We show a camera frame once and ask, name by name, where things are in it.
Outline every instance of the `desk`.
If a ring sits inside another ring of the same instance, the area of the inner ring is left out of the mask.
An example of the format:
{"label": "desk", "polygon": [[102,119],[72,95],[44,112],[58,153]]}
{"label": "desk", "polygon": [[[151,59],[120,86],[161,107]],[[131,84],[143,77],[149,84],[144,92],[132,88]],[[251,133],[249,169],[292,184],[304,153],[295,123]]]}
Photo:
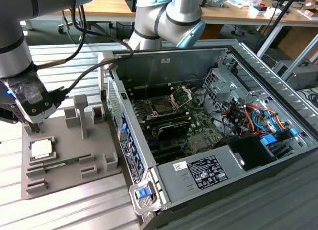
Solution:
{"label": "desk", "polygon": [[[273,2],[263,0],[272,7]],[[249,17],[248,7],[241,9],[225,3],[225,8],[204,7],[202,8],[202,19],[207,24],[235,24],[235,25],[268,25],[269,20],[264,16],[257,18]],[[94,0],[85,6],[86,19],[88,21],[135,21],[135,13],[131,12],[124,0]],[[312,22],[297,13],[297,9],[290,8],[291,12],[284,15],[280,24],[274,29],[266,43],[261,47],[258,55],[261,57],[268,49],[272,41],[284,26],[316,26],[318,22]],[[41,20],[61,20],[62,13],[57,12],[48,16],[43,16]],[[66,16],[70,19],[70,12],[66,11]]]}

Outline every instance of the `floor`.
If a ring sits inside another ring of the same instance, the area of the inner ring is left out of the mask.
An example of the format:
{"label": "floor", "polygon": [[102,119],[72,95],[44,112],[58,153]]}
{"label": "floor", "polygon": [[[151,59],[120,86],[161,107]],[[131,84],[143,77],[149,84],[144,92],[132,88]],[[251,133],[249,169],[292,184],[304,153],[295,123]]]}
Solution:
{"label": "floor", "polygon": [[[58,25],[60,21],[32,21],[33,30],[28,31],[27,42],[29,45],[55,45],[55,44],[71,44],[72,41],[68,38],[67,34],[58,33]],[[108,34],[117,36],[122,39],[128,39],[132,33],[132,27],[129,22],[112,24],[113,28],[109,28],[109,23],[99,23]],[[225,25],[219,33],[219,39],[237,39],[247,44],[251,49],[255,50],[255,44],[258,42],[261,34],[256,31],[257,26],[237,26],[236,35],[233,35],[231,31],[234,31],[235,26]],[[100,30],[92,28],[93,31],[100,32]],[[248,31],[245,35],[242,35],[242,31]],[[70,27],[70,35],[76,43],[79,43],[81,32],[75,30],[74,27]],[[105,43],[111,42],[111,40],[103,37],[95,37],[88,35],[86,39],[87,43]],[[267,55],[263,56],[263,60],[269,65],[273,66],[275,60],[290,59],[284,52],[279,49],[268,49]]]}

